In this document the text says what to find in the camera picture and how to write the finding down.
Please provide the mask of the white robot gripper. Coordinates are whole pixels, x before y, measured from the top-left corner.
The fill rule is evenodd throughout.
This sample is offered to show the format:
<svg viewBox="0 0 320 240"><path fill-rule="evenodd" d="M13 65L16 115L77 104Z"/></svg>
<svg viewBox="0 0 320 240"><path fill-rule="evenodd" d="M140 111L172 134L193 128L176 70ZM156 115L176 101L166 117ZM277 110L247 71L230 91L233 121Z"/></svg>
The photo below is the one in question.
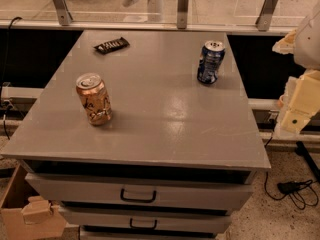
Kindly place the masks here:
<svg viewBox="0 0 320 240"><path fill-rule="evenodd" d="M283 55L294 52L295 63L309 68L299 78L288 79L280 110L280 128L299 134L320 111L320 1L297 31L292 30L277 41L272 51Z"/></svg>

